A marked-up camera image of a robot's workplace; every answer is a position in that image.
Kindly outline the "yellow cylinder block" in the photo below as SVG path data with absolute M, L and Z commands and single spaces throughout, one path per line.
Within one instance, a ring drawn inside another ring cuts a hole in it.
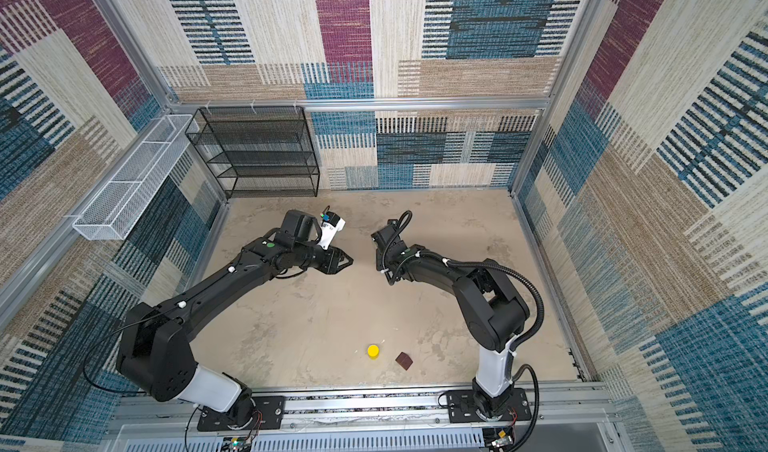
M 376 359 L 380 354 L 380 348 L 378 345 L 372 344 L 367 347 L 367 356 L 371 359 Z

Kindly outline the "aluminium front rail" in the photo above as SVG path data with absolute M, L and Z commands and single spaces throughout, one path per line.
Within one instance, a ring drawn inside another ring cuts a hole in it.
M 451 423 L 438 396 L 466 385 L 262 389 L 285 396 L 281 427 L 198 432 L 202 411 L 171 401 L 126 398 L 102 451 L 629 451 L 629 434 L 599 382 L 547 382 L 525 390 L 532 419 Z

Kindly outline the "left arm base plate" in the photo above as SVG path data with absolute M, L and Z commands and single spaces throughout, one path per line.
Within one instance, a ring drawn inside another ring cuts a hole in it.
M 198 420 L 198 432 L 256 432 L 281 427 L 285 396 L 255 396 L 241 400 L 226 412 L 204 407 Z

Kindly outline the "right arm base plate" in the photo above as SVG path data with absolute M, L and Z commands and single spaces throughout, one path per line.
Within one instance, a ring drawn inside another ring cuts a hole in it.
M 448 411 L 451 423 L 511 422 L 532 419 L 532 402 L 522 388 L 509 387 L 498 397 L 482 389 L 448 390 L 438 396 L 438 405 Z

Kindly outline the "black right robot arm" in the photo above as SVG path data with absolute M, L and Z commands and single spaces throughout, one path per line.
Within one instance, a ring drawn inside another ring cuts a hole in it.
M 451 294 L 470 335 L 479 344 L 472 380 L 474 413 L 486 421 L 513 414 L 532 418 L 530 403 L 515 387 L 512 373 L 517 349 L 540 330 L 544 319 L 541 294 L 519 272 L 492 259 L 461 262 L 401 239 L 406 220 L 391 219 L 371 235 L 376 269 L 393 285 L 401 280 L 425 283 Z

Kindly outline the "dark brown square block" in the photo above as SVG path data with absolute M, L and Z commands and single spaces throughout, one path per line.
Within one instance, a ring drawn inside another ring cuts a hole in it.
M 413 365 L 413 359 L 405 352 L 400 352 L 395 362 L 403 369 L 408 371 Z

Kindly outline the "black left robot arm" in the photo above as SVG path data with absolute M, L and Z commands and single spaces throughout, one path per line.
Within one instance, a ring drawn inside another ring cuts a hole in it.
M 226 266 L 156 305 L 128 311 L 116 358 L 117 371 L 158 402 L 201 406 L 217 430 L 242 430 L 258 416 L 251 389 L 195 359 L 191 343 L 243 295 L 292 268 L 335 275 L 353 260 L 331 242 L 344 220 L 325 210 L 315 218 L 290 210 L 280 227 L 245 245 Z

